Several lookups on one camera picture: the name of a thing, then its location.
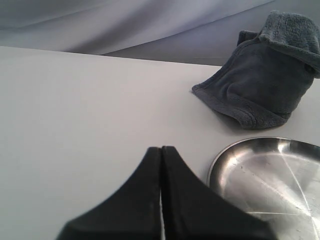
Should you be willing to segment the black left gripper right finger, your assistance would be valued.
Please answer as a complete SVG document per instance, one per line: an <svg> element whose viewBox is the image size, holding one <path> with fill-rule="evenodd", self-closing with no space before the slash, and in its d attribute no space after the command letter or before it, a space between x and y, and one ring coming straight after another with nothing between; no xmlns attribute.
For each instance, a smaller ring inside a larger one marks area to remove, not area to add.
<svg viewBox="0 0 320 240"><path fill-rule="evenodd" d="M161 201L168 240L275 240L269 224L214 193L177 149L161 149Z"/></svg>

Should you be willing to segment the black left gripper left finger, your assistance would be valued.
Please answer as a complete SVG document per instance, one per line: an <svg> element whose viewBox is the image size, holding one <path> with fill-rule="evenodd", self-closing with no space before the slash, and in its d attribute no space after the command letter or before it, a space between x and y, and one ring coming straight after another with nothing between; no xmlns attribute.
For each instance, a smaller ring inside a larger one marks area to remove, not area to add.
<svg viewBox="0 0 320 240"><path fill-rule="evenodd" d="M128 180L108 199L67 222L59 240L160 240L161 150L147 149Z"/></svg>

